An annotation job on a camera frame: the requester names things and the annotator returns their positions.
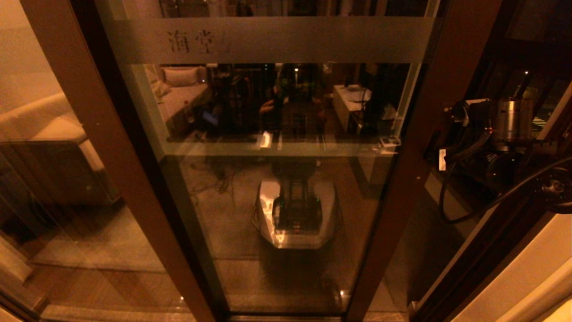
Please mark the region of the brown-framed fixed glass panel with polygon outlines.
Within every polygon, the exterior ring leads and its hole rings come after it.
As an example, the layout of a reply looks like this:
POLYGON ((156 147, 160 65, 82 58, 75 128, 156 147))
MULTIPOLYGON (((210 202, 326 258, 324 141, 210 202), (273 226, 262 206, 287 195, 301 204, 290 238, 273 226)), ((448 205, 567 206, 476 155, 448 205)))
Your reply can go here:
POLYGON ((222 322, 92 0, 0 0, 0 322, 222 322))

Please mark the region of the dark barred window grille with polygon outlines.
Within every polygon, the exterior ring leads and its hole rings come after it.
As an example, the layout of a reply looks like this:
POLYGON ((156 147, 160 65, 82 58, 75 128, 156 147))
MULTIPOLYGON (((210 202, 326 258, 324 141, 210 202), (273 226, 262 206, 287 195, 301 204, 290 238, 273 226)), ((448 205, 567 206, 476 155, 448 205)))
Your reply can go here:
POLYGON ((538 86, 534 114, 547 106, 558 84, 555 108, 538 137, 572 137, 572 0, 501 0, 484 53, 467 98, 508 97, 509 82, 520 83, 512 93, 523 97, 533 80, 538 86))

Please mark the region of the dark brown door jamb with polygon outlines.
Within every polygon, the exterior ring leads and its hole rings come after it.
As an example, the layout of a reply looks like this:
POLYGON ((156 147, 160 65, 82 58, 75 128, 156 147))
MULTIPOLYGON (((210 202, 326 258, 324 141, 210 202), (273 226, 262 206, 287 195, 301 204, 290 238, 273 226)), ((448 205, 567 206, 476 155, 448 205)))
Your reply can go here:
POLYGON ((515 196, 488 211, 421 298, 411 322, 452 322, 556 214, 531 196, 515 196))

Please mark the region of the dark metal floor track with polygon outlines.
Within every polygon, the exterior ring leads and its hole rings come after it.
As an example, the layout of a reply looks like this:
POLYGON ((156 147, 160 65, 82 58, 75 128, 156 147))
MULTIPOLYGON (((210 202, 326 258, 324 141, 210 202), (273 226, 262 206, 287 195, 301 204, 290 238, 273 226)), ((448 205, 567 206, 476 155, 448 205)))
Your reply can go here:
POLYGON ((406 312, 367 312, 361 320, 342 316, 235 315, 225 322, 410 322, 406 312))

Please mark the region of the brown-framed sliding glass door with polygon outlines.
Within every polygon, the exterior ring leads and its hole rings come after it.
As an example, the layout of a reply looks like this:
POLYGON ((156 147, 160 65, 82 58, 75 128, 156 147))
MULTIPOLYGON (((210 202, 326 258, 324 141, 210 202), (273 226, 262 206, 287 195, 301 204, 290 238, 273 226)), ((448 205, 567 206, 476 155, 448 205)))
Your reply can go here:
POLYGON ((501 0, 92 0, 217 314, 373 302, 501 0))

